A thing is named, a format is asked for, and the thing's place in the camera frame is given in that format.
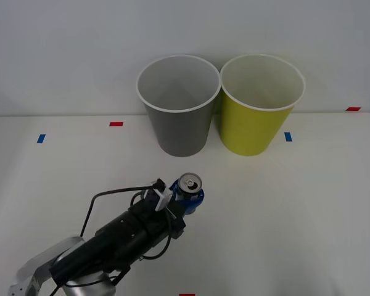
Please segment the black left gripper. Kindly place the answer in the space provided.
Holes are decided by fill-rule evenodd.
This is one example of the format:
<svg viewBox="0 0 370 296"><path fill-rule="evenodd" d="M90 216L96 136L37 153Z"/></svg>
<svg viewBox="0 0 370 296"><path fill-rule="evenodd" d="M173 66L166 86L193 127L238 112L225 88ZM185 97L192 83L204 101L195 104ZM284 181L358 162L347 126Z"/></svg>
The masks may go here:
<svg viewBox="0 0 370 296"><path fill-rule="evenodd" d="M171 186L172 199L180 199L181 190L177 179ZM184 200L186 207L178 201L171 200L168 205L158 212L155 211L157 194L155 192L140 191L133 195L129 211L141 222L148 235L153 240L163 240L169 235L171 225L171 237L179 238L186 227L184 211L186 215L195 212L196 208L204 201L204 190L201 189L196 195Z"/></svg>

